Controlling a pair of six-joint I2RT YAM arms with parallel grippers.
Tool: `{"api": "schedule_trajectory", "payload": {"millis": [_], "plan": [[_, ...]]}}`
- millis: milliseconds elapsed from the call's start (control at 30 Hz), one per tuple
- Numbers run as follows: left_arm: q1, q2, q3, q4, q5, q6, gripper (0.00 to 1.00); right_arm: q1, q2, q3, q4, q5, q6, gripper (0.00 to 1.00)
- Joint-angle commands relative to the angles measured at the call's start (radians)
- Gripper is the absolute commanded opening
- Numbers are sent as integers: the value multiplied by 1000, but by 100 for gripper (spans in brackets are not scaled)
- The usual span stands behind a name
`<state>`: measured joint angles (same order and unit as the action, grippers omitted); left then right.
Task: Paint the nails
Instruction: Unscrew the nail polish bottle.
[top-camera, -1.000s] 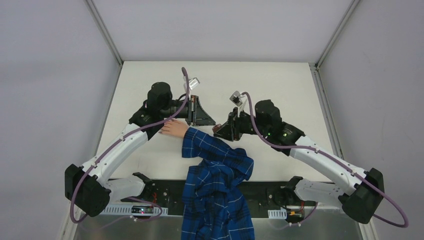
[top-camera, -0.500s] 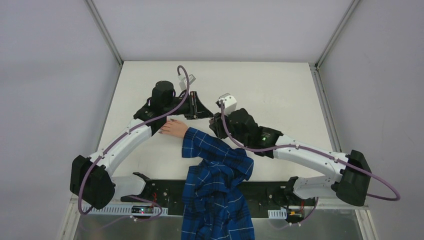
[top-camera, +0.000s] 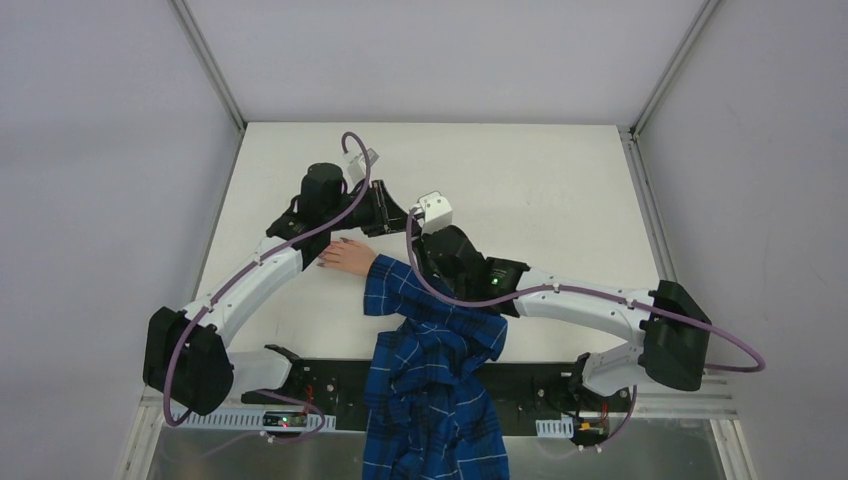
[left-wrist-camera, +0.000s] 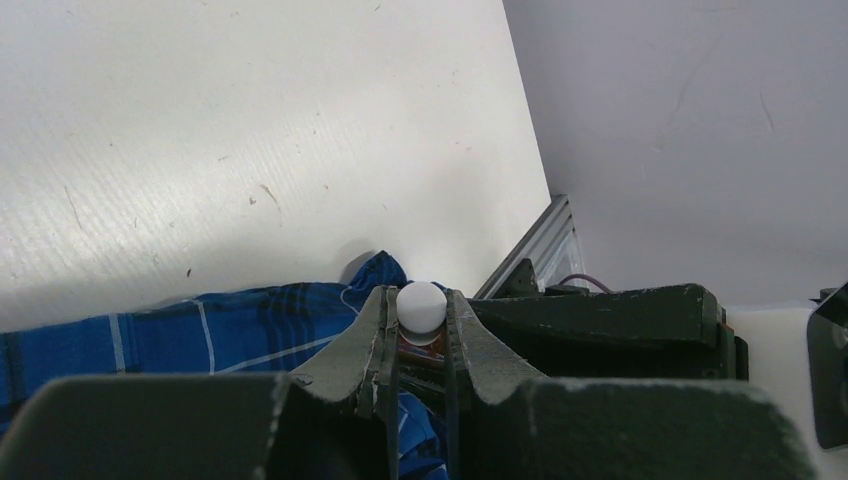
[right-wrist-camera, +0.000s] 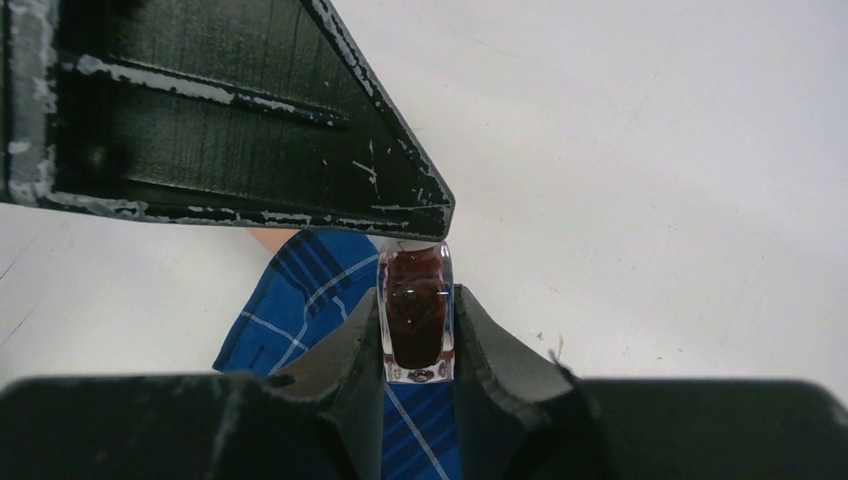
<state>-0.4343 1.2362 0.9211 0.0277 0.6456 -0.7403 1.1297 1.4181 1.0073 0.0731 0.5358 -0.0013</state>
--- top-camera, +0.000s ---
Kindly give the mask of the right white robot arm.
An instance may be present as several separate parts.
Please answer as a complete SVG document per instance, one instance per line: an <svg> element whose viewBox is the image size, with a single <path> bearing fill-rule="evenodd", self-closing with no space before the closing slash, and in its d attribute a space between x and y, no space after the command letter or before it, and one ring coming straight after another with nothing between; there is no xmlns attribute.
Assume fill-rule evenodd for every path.
<svg viewBox="0 0 848 480"><path fill-rule="evenodd" d="M648 382L683 392L701 387L711 322L676 282L629 289L569 280L524 262L486 257L456 226L431 233L413 227L410 250L425 278L442 282L449 299L463 307L559 320L621 339L617 347L575 361L567 393L580 409Z"/></svg>

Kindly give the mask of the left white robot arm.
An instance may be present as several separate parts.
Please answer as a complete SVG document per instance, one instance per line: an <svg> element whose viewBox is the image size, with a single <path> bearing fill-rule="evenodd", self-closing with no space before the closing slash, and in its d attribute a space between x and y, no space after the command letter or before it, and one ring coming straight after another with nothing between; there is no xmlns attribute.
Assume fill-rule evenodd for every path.
<svg viewBox="0 0 848 480"><path fill-rule="evenodd" d="M234 273L179 310L157 310L148 323L144 384L200 415L262 389L281 404L297 402L305 378L291 368L293 354L275 346L228 348L254 312L329 245L332 232L359 229L374 237L403 230L405 214L384 182L366 176L375 162L369 150L346 170L311 165L299 194Z"/></svg>

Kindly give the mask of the mannequin hand with painted nails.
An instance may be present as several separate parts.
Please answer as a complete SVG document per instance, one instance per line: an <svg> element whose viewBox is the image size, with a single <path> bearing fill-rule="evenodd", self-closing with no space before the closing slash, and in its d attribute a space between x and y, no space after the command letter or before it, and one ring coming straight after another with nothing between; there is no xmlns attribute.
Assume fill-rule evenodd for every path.
<svg viewBox="0 0 848 480"><path fill-rule="evenodd" d="M366 277L377 253L369 246L347 238L333 240L319 254L317 266Z"/></svg>

